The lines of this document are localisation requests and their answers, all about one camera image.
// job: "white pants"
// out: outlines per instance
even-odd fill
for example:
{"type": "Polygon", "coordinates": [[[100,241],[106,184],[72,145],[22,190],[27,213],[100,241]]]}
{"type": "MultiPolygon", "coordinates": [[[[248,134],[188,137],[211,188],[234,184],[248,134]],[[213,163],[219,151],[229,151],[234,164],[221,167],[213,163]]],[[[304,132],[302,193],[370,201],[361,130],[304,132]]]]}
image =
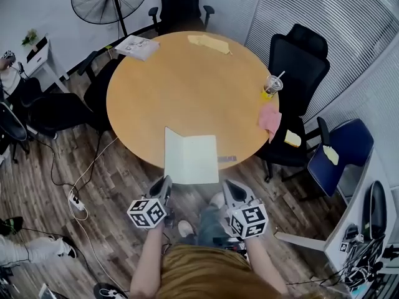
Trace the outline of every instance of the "white pants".
{"type": "Polygon", "coordinates": [[[0,266],[10,267],[21,262],[42,262],[54,255],[68,254],[70,250],[70,245],[62,238],[55,240],[50,237],[40,237],[21,245],[0,235],[0,266]]]}

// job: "potted plant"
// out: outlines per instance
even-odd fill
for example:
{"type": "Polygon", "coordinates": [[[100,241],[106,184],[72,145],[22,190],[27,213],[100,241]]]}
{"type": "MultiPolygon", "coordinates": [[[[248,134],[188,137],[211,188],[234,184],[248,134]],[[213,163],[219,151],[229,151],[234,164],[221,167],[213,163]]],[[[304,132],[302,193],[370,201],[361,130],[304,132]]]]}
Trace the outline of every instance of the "potted plant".
{"type": "Polygon", "coordinates": [[[31,29],[27,32],[25,38],[22,40],[22,46],[32,45],[32,49],[34,52],[37,52],[37,47],[34,45],[37,40],[37,31],[35,29],[31,29]]]}

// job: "table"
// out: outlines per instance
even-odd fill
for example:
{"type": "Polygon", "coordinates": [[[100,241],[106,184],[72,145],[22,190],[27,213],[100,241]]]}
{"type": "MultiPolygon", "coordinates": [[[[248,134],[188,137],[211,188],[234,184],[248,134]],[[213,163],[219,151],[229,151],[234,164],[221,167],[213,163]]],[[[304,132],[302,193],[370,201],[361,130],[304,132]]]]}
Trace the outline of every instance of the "table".
{"type": "MultiPolygon", "coordinates": [[[[119,140],[139,158],[164,167],[165,127],[182,136],[216,135],[218,156],[252,156],[269,138],[257,125],[269,71],[249,49],[226,37],[233,54],[190,44],[189,34],[155,38],[145,62],[126,57],[112,75],[107,113],[119,140]]],[[[272,103],[278,107],[275,96],[272,103]]]]}
{"type": "MultiPolygon", "coordinates": [[[[57,84],[57,86],[64,93],[69,93],[67,87],[60,81],[57,74],[53,71],[53,69],[51,68],[51,66],[47,61],[49,59],[49,50],[50,50],[50,41],[47,41],[47,44],[43,46],[43,48],[40,51],[38,51],[38,53],[35,54],[35,56],[28,63],[23,64],[25,74],[28,77],[30,77],[33,73],[37,72],[38,70],[44,69],[47,72],[47,74],[50,75],[54,83],[57,84]]],[[[54,54],[52,54],[52,57],[55,62],[59,63],[54,54]]],[[[69,79],[69,76],[66,72],[64,73],[64,78],[66,80],[69,79]]]]}
{"type": "MultiPolygon", "coordinates": [[[[278,239],[285,240],[286,242],[290,242],[292,244],[323,251],[331,264],[334,266],[334,269],[336,269],[336,271],[340,271],[347,258],[347,254],[339,250],[340,244],[344,239],[345,231],[352,223],[357,224],[359,227],[362,226],[364,197],[372,183],[377,180],[380,181],[384,187],[385,199],[387,202],[387,229],[385,231],[385,238],[383,241],[383,248],[385,249],[397,219],[397,212],[388,179],[383,171],[382,163],[375,149],[373,149],[366,162],[362,177],[357,184],[355,193],[353,194],[348,207],[346,208],[341,220],[326,241],[299,237],[282,232],[277,232],[275,236],[278,239]]],[[[370,285],[371,283],[367,283],[366,287],[361,293],[358,295],[351,294],[352,297],[361,298],[367,292],[367,289],[370,287],[370,285]]]]}

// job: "white cable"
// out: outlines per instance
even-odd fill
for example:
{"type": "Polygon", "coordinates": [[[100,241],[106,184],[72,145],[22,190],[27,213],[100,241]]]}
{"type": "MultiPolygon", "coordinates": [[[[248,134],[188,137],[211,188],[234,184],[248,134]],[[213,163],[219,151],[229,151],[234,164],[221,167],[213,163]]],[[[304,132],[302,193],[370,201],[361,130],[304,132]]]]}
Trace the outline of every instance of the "white cable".
{"type": "Polygon", "coordinates": [[[94,162],[95,162],[95,161],[102,155],[102,153],[104,153],[104,151],[105,151],[114,141],[116,141],[117,139],[118,139],[118,138],[116,137],[111,143],[109,143],[109,144],[102,150],[102,152],[92,161],[92,163],[89,165],[89,167],[86,169],[86,171],[80,176],[80,178],[78,178],[78,179],[76,180],[74,186],[72,187],[72,189],[71,189],[71,190],[69,191],[69,193],[68,193],[68,198],[67,198],[67,199],[68,199],[69,211],[70,211],[70,213],[72,214],[72,216],[74,217],[74,219],[76,220],[76,222],[79,224],[79,226],[83,229],[83,231],[84,231],[84,233],[85,233],[85,235],[86,235],[86,237],[87,237],[87,240],[89,241],[90,246],[92,247],[92,251],[93,251],[93,254],[94,254],[94,258],[95,258],[96,261],[99,263],[101,269],[102,269],[102,270],[104,271],[104,273],[108,276],[108,278],[111,279],[111,280],[114,282],[114,284],[116,284],[116,286],[118,286],[119,289],[122,290],[123,288],[119,285],[119,283],[117,283],[117,282],[105,271],[103,265],[100,263],[99,259],[97,258],[97,255],[95,254],[94,247],[93,247],[92,241],[90,240],[89,235],[87,234],[86,230],[84,229],[84,227],[83,227],[82,224],[80,223],[81,221],[85,221],[85,220],[89,217],[89,212],[87,211],[87,209],[86,209],[86,207],[85,207],[86,217],[85,217],[84,219],[77,218],[77,217],[75,216],[74,210],[73,210],[73,208],[72,208],[72,206],[71,206],[71,203],[70,203],[70,200],[69,200],[69,196],[70,196],[71,194],[73,194],[72,191],[73,191],[74,188],[76,187],[77,182],[80,181],[80,179],[84,176],[84,174],[87,173],[87,171],[88,171],[88,170],[90,169],[90,167],[94,164],[94,162]]]}

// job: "white desk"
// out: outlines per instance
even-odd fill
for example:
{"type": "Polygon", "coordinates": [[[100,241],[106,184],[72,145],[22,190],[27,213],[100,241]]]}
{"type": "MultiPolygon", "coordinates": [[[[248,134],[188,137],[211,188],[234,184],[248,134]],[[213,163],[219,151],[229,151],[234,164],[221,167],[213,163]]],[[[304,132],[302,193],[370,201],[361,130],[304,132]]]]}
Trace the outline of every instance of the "white desk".
{"type": "MultiPolygon", "coordinates": [[[[385,238],[383,241],[383,248],[385,249],[397,219],[397,212],[393,202],[393,196],[390,190],[388,179],[383,171],[380,158],[374,149],[366,162],[362,177],[357,184],[355,193],[353,194],[348,207],[346,208],[341,220],[326,241],[299,237],[282,232],[277,232],[275,234],[276,238],[285,240],[286,242],[290,242],[292,244],[324,252],[336,271],[340,271],[343,268],[347,258],[347,254],[345,252],[339,251],[340,244],[344,239],[345,231],[352,223],[357,224],[359,227],[362,226],[364,197],[372,183],[377,180],[380,181],[384,187],[385,199],[387,202],[387,229],[385,231],[385,238]]],[[[351,293],[352,297],[362,298],[370,285],[371,283],[366,284],[366,287],[363,288],[361,293],[351,293]]]]}
{"type": "MultiPolygon", "coordinates": [[[[47,74],[51,76],[51,79],[54,80],[54,83],[57,84],[64,93],[69,93],[67,87],[62,84],[57,74],[55,74],[47,61],[49,59],[49,50],[50,41],[47,40],[47,44],[28,63],[23,64],[25,74],[30,77],[34,72],[40,69],[44,69],[47,74]]],[[[54,62],[59,64],[59,61],[56,59],[54,54],[52,54],[52,57],[54,59],[54,62]]],[[[66,80],[69,79],[69,76],[66,72],[64,73],[64,77],[66,80]]]]}

